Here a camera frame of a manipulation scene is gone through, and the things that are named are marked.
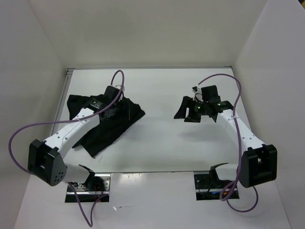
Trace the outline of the black pleated skirt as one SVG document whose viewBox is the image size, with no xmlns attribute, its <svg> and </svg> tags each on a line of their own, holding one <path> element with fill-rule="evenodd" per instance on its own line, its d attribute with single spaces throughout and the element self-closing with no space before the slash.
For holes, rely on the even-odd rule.
<svg viewBox="0 0 305 229">
<path fill-rule="evenodd" d="M 75 118 L 91 99 L 96 99 L 105 106 L 112 101 L 103 94 L 89 97 L 71 94 L 67 101 L 70 119 Z M 140 105 L 133 103 L 129 98 L 124 97 L 123 99 L 126 99 L 125 118 L 100 120 L 100 124 L 85 134 L 73 148 L 82 146 L 91 157 L 95 157 L 145 115 L 145 111 L 141 109 Z"/>
</svg>

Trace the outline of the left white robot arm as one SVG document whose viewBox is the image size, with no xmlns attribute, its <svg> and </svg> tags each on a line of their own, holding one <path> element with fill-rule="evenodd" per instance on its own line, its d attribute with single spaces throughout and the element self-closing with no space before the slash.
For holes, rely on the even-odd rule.
<svg viewBox="0 0 305 229">
<path fill-rule="evenodd" d="M 121 110 L 118 103 L 106 106 L 95 99 L 90 100 L 58 132 L 43 141 L 35 139 L 31 142 L 28 170 L 51 187 L 60 182 L 76 182 L 83 190 L 91 190 L 95 185 L 95 172 L 83 165 L 66 164 L 63 159 L 90 130 Z"/>
</svg>

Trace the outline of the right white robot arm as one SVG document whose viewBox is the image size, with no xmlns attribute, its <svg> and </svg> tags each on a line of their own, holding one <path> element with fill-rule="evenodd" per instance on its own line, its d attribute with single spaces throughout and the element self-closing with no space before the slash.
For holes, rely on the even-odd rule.
<svg viewBox="0 0 305 229">
<path fill-rule="evenodd" d="M 238 148 L 237 164 L 220 163 L 212 166 L 209 182 L 220 187 L 225 181 L 238 180 L 245 188 L 273 181 L 277 177 L 277 149 L 267 145 L 246 126 L 234 113 L 229 101 L 219 96 L 196 100 L 183 97 L 175 119 L 199 123 L 202 116 L 208 116 L 221 126 Z"/>
</svg>

